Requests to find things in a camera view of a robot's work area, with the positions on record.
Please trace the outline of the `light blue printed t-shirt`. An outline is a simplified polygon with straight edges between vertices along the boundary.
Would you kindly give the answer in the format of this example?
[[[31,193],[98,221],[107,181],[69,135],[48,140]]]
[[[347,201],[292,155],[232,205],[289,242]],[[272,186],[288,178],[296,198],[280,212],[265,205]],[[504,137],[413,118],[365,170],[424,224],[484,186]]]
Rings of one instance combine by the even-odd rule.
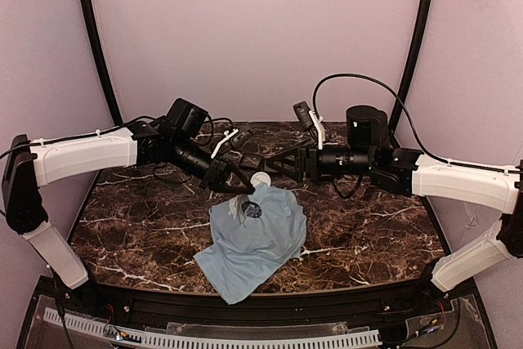
[[[306,215],[294,193],[261,183],[209,209],[212,245],[194,259],[229,305],[242,302],[288,260],[300,256]]]

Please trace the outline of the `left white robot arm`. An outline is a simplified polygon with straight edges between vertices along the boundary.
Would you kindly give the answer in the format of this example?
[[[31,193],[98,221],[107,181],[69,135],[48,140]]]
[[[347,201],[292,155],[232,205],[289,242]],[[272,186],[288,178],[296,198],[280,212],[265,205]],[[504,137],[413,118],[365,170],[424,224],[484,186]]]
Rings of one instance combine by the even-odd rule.
[[[68,289],[88,282],[81,258],[51,222],[42,187],[107,168],[170,163],[216,193],[250,195],[250,180],[238,167],[202,150],[187,135],[137,122],[112,131],[31,141],[15,137],[4,154],[2,197],[8,226],[21,235]]]

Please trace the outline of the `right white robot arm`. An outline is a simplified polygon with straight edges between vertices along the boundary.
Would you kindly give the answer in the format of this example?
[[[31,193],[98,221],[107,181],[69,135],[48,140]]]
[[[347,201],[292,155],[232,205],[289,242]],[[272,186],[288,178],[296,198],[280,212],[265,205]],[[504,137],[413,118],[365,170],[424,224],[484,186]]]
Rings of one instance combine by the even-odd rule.
[[[492,208],[500,218],[482,235],[431,263],[429,285],[440,293],[507,260],[522,256],[522,166],[494,166],[431,157],[416,149],[395,148],[387,114],[368,105],[346,111],[347,144],[329,144],[321,118],[307,104],[295,113],[317,140],[266,159],[268,168],[300,182],[333,181],[345,175],[368,177],[394,195],[437,197]]]

